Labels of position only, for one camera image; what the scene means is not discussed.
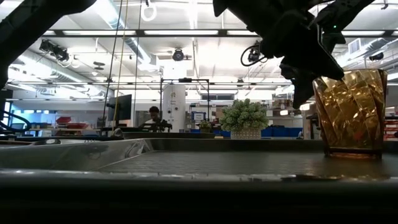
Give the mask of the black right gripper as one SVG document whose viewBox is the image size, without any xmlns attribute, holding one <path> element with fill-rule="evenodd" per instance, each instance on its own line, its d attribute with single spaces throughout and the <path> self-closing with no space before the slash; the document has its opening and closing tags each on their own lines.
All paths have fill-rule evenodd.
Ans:
<svg viewBox="0 0 398 224">
<path fill-rule="evenodd" d="M 281 75 L 294 85 L 293 108 L 299 109 L 313 95 L 312 80 L 343 78 L 344 71 L 321 45 L 318 27 L 311 16 L 301 12 L 283 12 L 261 31 L 261 53 L 268 57 L 284 57 Z"/>
</svg>

